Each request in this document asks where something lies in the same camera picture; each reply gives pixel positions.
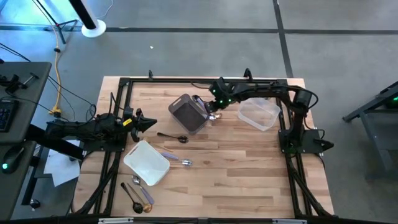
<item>clear plastic container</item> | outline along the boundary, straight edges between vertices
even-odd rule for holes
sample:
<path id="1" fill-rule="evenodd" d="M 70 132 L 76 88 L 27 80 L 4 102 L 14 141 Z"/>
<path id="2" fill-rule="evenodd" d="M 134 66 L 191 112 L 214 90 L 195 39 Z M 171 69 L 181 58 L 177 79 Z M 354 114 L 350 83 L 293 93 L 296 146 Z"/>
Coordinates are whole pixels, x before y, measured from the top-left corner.
<path id="1" fill-rule="evenodd" d="M 238 117 L 261 131 L 265 131 L 274 125 L 279 113 L 280 108 L 274 103 L 264 98 L 250 98 L 241 102 Z"/>
<path id="2" fill-rule="evenodd" d="M 124 156 L 123 162 L 142 178 L 148 186 L 157 184 L 170 169 L 170 162 L 146 141 L 137 143 Z"/>

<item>white paper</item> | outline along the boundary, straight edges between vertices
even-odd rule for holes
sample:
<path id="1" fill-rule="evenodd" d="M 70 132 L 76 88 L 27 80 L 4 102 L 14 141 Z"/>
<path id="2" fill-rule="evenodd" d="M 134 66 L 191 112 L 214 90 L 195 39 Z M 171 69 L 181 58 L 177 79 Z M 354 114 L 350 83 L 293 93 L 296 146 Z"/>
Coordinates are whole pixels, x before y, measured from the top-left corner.
<path id="1" fill-rule="evenodd" d="M 80 143 L 77 140 L 68 140 L 68 142 L 76 146 L 79 146 Z M 54 186 L 58 186 L 79 176 L 79 162 L 77 160 L 71 161 L 68 156 L 50 149 L 44 174 L 52 174 Z"/>

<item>gray floor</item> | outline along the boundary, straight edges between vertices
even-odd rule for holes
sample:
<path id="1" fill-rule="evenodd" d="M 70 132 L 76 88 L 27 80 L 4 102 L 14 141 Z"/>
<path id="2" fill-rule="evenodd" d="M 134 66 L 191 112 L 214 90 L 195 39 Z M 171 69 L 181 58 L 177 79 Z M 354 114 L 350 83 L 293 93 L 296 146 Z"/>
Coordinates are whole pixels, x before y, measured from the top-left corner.
<path id="1" fill-rule="evenodd" d="M 114 1 L 104 19 L 110 27 L 277 27 L 271 0 Z M 56 5 L 43 2 L 59 22 L 76 18 L 66 0 Z M 110 1 L 88 2 L 100 15 Z M 286 29 L 398 29 L 398 2 L 394 0 L 280 0 L 279 4 Z M 29 0 L 10 0 L 0 22 L 47 21 Z M 59 64 L 62 84 L 92 102 L 97 100 L 103 76 L 146 75 L 148 69 L 154 75 L 240 77 L 249 67 L 257 77 L 286 77 L 278 34 L 107 32 L 97 39 L 87 39 L 79 32 L 66 35 L 69 40 L 62 46 Z M 320 97 L 313 108 L 315 123 L 326 130 L 326 139 L 335 143 L 325 153 L 335 213 L 344 218 L 397 223 L 398 183 L 365 181 L 364 175 L 377 166 L 374 151 L 359 120 L 346 124 L 341 117 L 397 81 L 398 35 L 287 35 L 286 39 L 294 77 L 304 78 L 307 88 Z M 3 30 L 0 41 L 33 61 L 54 60 L 51 32 Z M 3 50 L 0 58 L 22 60 Z M 55 94 L 55 88 L 46 85 L 40 103 L 51 108 Z M 70 101 L 76 119 L 84 119 L 87 105 Z M 63 100 L 61 106 L 64 115 L 72 119 Z M 33 123 L 44 128 L 51 119 L 38 108 Z M 65 214 L 71 195 L 60 199 L 59 192 L 72 192 L 74 184 L 71 181 L 54 189 L 51 180 L 40 181 L 34 197 L 41 199 L 42 207 L 35 212 L 17 207 L 13 218 Z"/>

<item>metal spoon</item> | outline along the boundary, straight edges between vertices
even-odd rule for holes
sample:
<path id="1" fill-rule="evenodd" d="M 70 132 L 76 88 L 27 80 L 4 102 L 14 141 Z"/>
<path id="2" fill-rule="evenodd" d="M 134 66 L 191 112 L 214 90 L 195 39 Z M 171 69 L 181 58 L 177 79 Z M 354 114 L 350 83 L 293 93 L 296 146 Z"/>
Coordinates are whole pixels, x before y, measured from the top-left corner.
<path id="1" fill-rule="evenodd" d="M 137 198 L 140 200 L 140 202 L 144 205 L 144 212 L 149 213 L 152 211 L 152 205 L 149 203 L 145 203 L 143 199 L 137 194 L 137 192 L 134 190 L 133 187 L 129 183 L 127 183 L 127 186 L 129 186 L 130 190 L 137 196 Z"/>
<path id="2" fill-rule="evenodd" d="M 182 164 L 185 165 L 185 166 L 192 166 L 192 161 L 189 160 L 189 159 L 180 159 L 180 158 L 178 158 L 178 156 L 173 155 L 173 154 L 168 153 L 168 152 L 162 152 L 161 155 L 164 156 L 164 157 L 170 158 L 170 159 L 175 159 L 175 160 L 181 161 Z"/>
<path id="3" fill-rule="evenodd" d="M 179 136 L 179 137 L 174 137 L 174 136 L 169 136 L 168 134 L 163 134 L 163 133 L 157 133 L 158 136 L 162 137 L 170 137 L 170 138 L 175 138 L 178 139 L 180 143 L 187 143 L 188 142 L 188 137 L 186 136 Z"/>
<path id="4" fill-rule="evenodd" d="M 133 184 L 139 186 L 139 188 L 141 189 L 141 191 L 142 191 L 142 193 L 144 194 L 145 198 L 148 200 L 148 202 L 149 202 L 151 205 L 153 205 L 153 204 L 155 203 L 155 200 L 149 195 L 148 191 L 145 190 L 145 188 L 143 188 L 143 187 L 141 186 L 141 179 L 140 179 L 138 176 L 136 176 L 136 175 L 132 175 L 132 176 L 131 176 L 131 180 L 132 180 L 132 183 L 133 183 Z"/>
<path id="5" fill-rule="evenodd" d="M 132 209 L 133 209 L 136 213 L 141 214 L 142 211 L 144 210 L 143 207 L 142 207 L 142 205 L 141 205 L 140 203 L 135 202 L 134 199 L 132 199 L 132 196 L 131 196 L 131 194 L 129 193 L 129 191 L 127 190 L 126 184 L 124 184 L 124 182 L 122 182 L 122 183 L 120 184 L 120 186 L 121 186 L 121 187 L 123 188 L 123 190 L 129 195 L 130 199 L 132 200 Z"/>

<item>wooden table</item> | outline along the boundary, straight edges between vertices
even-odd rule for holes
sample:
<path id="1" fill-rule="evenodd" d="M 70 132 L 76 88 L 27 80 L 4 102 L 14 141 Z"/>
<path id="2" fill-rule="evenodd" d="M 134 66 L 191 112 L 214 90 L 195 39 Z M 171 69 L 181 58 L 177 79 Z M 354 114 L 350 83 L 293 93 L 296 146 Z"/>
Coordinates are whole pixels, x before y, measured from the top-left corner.
<path id="1" fill-rule="evenodd" d="M 108 111 L 109 95 L 111 92 L 116 94 L 119 78 L 104 77 L 97 113 Z M 289 78 L 287 81 L 289 85 L 304 87 L 303 79 Z M 280 152 L 277 137 L 279 123 L 275 122 L 275 125 L 267 131 L 259 131 L 238 118 L 239 105 L 236 103 L 222 111 L 222 119 L 209 121 L 198 134 L 189 136 L 187 144 L 157 137 L 157 132 L 176 136 L 187 135 L 167 109 L 169 104 L 184 93 L 200 95 L 206 101 L 213 99 L 208 90 L 195 88 L 189 83 L 134 84 L 131 107 L 141 108 L 145 117 L 158 120 L 157 124 L 141 137 L 173 150 L 173 153 L 181 158 L 191 159 L 193 166 L 184 167 L 178 161 L 170 161 L 169 173 L 157 185 L 148 187 L 144 183 L 143 186 L 154 198 L 155 205 L 150 213 L 138 215 L 132 211 L 132 202 L 120 187 L 121 182 L 132 184 L 133 171 L 123 163 L 123 157 L 135 144 L 128 137 L 119 166 L 111 215 L 113 217 L 294 217 L 285 158 Z M 311 113 L 308 114 L 307 123 L 313 126 Z M 159 152 L 164 151 L 160 147 L 155 148 Z M 84 161 L 75 192 L 75 209 L 79 209 L 97 187 L 103 156 L 103 152 L 94 152 Z M 303 154 L 302 157 L 309 189 L 326 211 L 333 213 L 321 161 L 311 154 Z M 139 188 L 133 187 L 144 198 Z M 101 211 L 107 196 L 106 189 Z M 300 208 L 304 211 L 300 190 L 298 197 Z"/>

